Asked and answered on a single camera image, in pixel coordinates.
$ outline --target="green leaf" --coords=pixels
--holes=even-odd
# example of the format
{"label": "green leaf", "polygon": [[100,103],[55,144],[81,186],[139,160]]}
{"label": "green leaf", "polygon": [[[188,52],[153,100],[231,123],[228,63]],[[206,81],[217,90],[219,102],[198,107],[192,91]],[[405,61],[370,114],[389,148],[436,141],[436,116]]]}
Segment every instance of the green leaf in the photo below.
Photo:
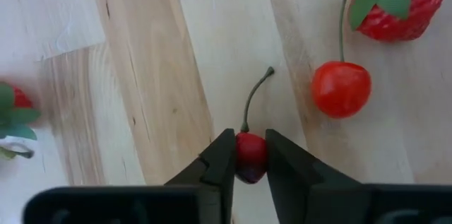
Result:
{"label": "green leaf", "polygon": [[8,160],[12,160],[17,156],[17,153],[0,146],[0,156],[3,156]]}
{"label": "green leaf", "polygon": [[5,114],[11,124],[28,124],[37,120],[41,113],[33,108],[15,107]]}
{"label": "green leaf", "polygon": [[0,83],[0,110],[14,107],[14,89],[7,83]]}
{"label": "green leaf", "polygon": [[349,22],[353,30],[356,30],[367,17],[370,10],[379,2],[379,0],[354,0],[350,6]]}
{"label": "green leaf", "polygon": [[410,15],[411,0],[379,0],[377,5],[388,14],[404,20]]}
{"label": "green leaf", "polygon": [[37,140],[35,132],[23,124],[10,124],[0,127],[0,134]]}

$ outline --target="red strawberry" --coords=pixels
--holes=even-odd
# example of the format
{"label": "red strawberry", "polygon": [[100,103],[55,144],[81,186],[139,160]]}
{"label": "red strawberry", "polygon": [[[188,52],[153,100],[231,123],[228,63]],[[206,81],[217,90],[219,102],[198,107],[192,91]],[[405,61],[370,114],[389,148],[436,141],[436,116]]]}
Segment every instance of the red strawberry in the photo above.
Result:
{"label": "red strawberry", "polygon": [[30,101],[27,95],[25,95],[25,93],[21,89],[14,86],[12,87],[14,89],[14,106],[32,108],[33,103]]}
{"label": "red strawberry", "polygon": [[442,1],[411,0],[409,14],[405,19],[392,16],[375,5],[357,30],[384,42],[414,40],[427,29]]}
{"label": "red strawberry", "polygon": [[265,139],[260,136],[248,133],[248,109],[251,98],[256,92],[257,88],[267,79],[273,75],[275,70],[272,67],[268,68],[265,76],[254,86],[249,94],[245,106],[244,121],[240,133],[237,134],[236,142],[236,166],[235,174],[243,182],[248,184],[257,183],[267,172],[267,144]]}

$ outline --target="wooden surface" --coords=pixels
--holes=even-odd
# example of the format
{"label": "wooden surface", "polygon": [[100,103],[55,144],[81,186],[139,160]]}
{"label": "wooden surface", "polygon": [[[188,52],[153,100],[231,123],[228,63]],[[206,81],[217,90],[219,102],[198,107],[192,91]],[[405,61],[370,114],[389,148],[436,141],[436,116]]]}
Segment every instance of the wooden surface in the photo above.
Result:
{"label": "wooden surface", "polygon": [[[363,182],[452,183],[452,0],[425,35],[383,45],[345,32],[345,58],[372,75],[356,116],[309,94],[338,58],[341,0],[0,0],[0,76],[43,110],[31,160],[0,160],[0,223],[61,185],[162,184],[223,129],[277,129]],[[277,223],[264,178],[236,181],[234,223]]]}

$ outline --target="black tool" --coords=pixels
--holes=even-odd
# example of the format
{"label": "black tool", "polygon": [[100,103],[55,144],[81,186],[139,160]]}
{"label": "black tool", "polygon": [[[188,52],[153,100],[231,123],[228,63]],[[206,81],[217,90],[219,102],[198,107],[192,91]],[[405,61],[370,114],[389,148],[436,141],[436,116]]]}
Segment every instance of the black tool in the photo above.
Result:
{"label": "black tool", "polygon": [[[266,142],[282,224],[452,223],[450,186],[361,184],[272,129]],[[234,167],[235,134],[226,129],[165,185],[51,189],[28,203],[23,222],[230,224]]]}

